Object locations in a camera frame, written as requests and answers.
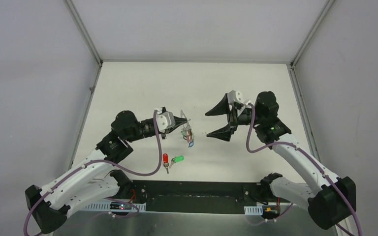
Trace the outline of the metal keyring plate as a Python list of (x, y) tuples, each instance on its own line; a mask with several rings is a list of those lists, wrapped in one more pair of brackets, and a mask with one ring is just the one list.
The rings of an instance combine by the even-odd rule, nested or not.
[(181, 114), (181, 118), (184, 118), (187, 120), (187, 122), (182, 125), (183, 128), (181, 130), (181, 134), (183, 136), (183, 139), (187, 142), (188, 147), (191, 148), (194, 145), (194, 137), (193, 137), (192, 128), (189, 123), (190, 119), (187, 118), (183, 110), (181, 110), (180, 114)]

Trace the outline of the green tag key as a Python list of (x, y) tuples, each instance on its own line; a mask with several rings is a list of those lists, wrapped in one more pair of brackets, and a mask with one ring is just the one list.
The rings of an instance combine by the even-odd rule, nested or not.
[(172, 159), (171, 159), (171, 163), (170, 163), (170, 165), (169, 165), (169, 168), (172, 168), (172, 166), (174, 165), (174, 164), (176, 164), (176, 163), (178, 163), (178, 162), (181, 162), (181, 161), (183, 161), (185, 159), (185, 157), (184, 156), (175, 156), (175, 157), (173, 157)]

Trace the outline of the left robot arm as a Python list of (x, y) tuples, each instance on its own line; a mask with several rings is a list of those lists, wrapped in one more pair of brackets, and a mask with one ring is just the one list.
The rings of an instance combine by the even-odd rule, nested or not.
[[(29, 212), (23, 225), (28, 235), (30, 218), (40, 228), (38, 235), (49, 234), (60, 228), (69, 217), (86, 205), (116, 196), (124, 199), (130, 194), (130, 181), (126, 174), (149, 177), (163, 165), (161, 139), (182, 125), (187, 117), (177, 117), (165, 107), (155, 109), (152, 117), (139, 121), (132, 111), (121, 111), (111, 123), (110, 132), (88, 156), (52, 182), (25, 190)], [(157, 140), (156, 168), (148, 173), (133, 171), (120, 165), (133, 148), (130, 143), (145, 138)]]

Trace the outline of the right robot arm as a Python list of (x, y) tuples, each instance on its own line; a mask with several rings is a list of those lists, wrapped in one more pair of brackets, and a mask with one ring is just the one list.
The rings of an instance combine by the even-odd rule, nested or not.
[(239, 91), (226, 93), (207, 116), (225, 115), (227, 125), (208, 134), (209, 138), (230, 141), (241, 125), (246, 125), (246, 149), (252, 133), (263, 147), (282, 157), (303, 179), (295, 183), (279, 173), (264, 177), (250, 199), (264, 205), (284, 199), (305, 209), (314, 223), (328, 230), (348, 217), (356, 217), (356, 185), (349, 177), (340, 177), (303, 150), (292, 131), (278, 118), (279, 105), (272, 91), (260, 92), (252, 103)]

